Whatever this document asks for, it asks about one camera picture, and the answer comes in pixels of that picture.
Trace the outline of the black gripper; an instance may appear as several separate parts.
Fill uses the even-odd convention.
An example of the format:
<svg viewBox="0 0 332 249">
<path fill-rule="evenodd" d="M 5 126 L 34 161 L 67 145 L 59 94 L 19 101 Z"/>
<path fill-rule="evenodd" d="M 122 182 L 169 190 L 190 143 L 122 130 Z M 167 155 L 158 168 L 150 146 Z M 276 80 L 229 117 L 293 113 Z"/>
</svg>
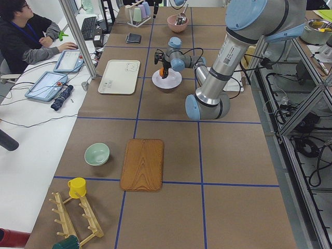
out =
<svg viewBox="0 0 332 249">
<path fill-rule="evenodd" d="M 159 3 L 155 2 L 154 3 L 154 12 L 153 12 L 153 18 L 154 19 L 157 16 L 158 9 L 159 9 Z M 164 68 L 164 75 L 161 78 L 166 79 L 169 75 L 169 68 L 172 67 L 170 57 L 169 56 L 163 56 L 162 63 L 163 63 L 163 68 Z"/>
</svg>

